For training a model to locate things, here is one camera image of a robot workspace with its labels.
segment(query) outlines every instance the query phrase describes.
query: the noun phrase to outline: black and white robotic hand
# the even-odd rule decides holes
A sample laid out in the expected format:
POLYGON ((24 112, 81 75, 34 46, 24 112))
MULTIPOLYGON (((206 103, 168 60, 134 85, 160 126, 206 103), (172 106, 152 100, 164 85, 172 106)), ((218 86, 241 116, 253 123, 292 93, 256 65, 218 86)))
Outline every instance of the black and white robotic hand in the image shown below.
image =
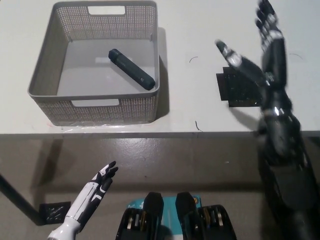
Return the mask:
POLYGON ((53 230, 48 240, 75 240, 99 206, 112 184, 112 177, 118 167, 116 162, 104 166, 81 190, 69 209, 63 224, 53 230))
POLYGON ((261 118, 256 137, 258 166, 265 196, 282 234, 288 240, 320 239, 320 194, 313 168, 286 93, 285 39, 268 0, 256 11, 263 51, 261 68, 230 49, 216 45, 232 68, 259 86, 261 118))

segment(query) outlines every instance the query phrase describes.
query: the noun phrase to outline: concrete floor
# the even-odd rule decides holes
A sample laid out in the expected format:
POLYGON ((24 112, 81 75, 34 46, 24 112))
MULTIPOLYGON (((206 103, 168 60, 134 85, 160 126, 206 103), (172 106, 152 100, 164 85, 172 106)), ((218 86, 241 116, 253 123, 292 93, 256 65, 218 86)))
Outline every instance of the concrete floor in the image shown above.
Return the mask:
MULTIPOLYGON (((306 140, 317 178, 320 154, 306 140)), ((190 191, 222 204, 238 240, 279 239, 261 192, 255 141, 216 139, 68 139, 0 141, 1 174, 34 206, 73 201, 106 163, 119 171, 78 240, 115 239, 126 205, 150 191, 190 191)), ((0 239, 45 240, 57 225, 35 226, 0 194, 0 239)))

